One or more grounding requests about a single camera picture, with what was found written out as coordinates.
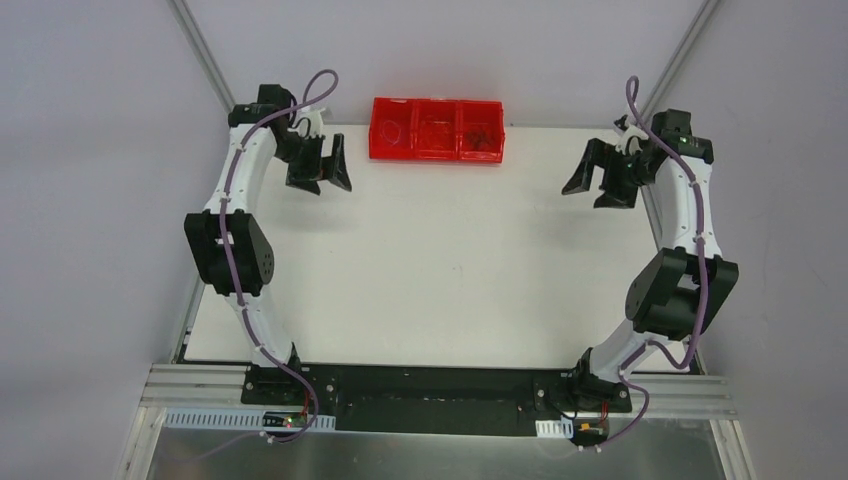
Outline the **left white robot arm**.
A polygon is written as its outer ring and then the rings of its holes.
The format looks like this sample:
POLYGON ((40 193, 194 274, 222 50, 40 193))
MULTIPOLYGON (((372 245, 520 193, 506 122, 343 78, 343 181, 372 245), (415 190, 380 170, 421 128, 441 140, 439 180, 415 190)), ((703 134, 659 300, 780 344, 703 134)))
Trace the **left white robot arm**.
POLYGON ((295 100, 284 87, 263 84, 256 101, 235 105, 227 118, 229 143, 219 180, 203 209, 187 214, 183 223, 200 279, 234 310, 252 349, 252 366, 272 371, 266 389, 286 405, 297 402, 309 383, 267 291, 276 259, 256 209, 275 160, 284 163, 290 188, 318 195, 328 182, 351 191, 343 135, 333 135, 330 151, 323 151, 327 137, 318 104, 329 94, 306 93, 295 100))

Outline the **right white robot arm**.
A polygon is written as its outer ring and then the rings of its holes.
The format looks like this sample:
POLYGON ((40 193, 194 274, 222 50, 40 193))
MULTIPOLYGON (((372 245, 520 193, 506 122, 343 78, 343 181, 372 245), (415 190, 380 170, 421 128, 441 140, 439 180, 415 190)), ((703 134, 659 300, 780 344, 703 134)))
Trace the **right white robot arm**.
POLYGON ((614 126, 619 139, 589 140, 561 193, 588 191, 600 169, 594 208, 630 209, 639 194, 649 194, 659 229, 657 253, 630 283, 622 323, 568 373, 569 400, 583 410, 627 398, 625 379, 655 351, 672 366, 687 367, 739 278, 713 228, 713 146, 693 135, 690 113, 660 112, 649 129, 623 115, 614 126))

